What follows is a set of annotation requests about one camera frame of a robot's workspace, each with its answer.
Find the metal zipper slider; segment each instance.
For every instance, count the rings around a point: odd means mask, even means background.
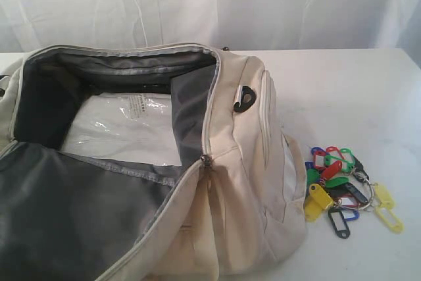
[[[200,159],[202,160],[203,167],[212,168],[212,159],[208,155],[203,154],[200,156]]]

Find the open bag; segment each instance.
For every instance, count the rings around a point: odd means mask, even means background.
[[[216,280],[303,241],[305,166],[258,58],[57,45],[0,75],[0,280]]]

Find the table surface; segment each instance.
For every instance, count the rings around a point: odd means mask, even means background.
[[[274,79],[284,131],[310,148],[348,147],[395,199],[403,221],[390,232],[374,213],[338,238],[326,213],[286,261],[222,280],[416,280],[421,275],[421,70],[401,49],[238,51],[258,56]],[[0,69],[19,58],[0,54]]]

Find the zippered side pocket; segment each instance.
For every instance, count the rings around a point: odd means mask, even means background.
[[[270,112],[270,75],[267,70],[262,73],[262,82],[260,87],[260,105],[259,105],[259,120],[260,129],[262,131],[262,145],[264,167],[266,168],[270,155],[270,125],[269,125],[269,112]]]

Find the white curtain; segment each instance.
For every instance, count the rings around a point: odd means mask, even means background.
[[[0,0],[0,51],[67,43],[132,48],[403,47],[421,64],[420,0]]]

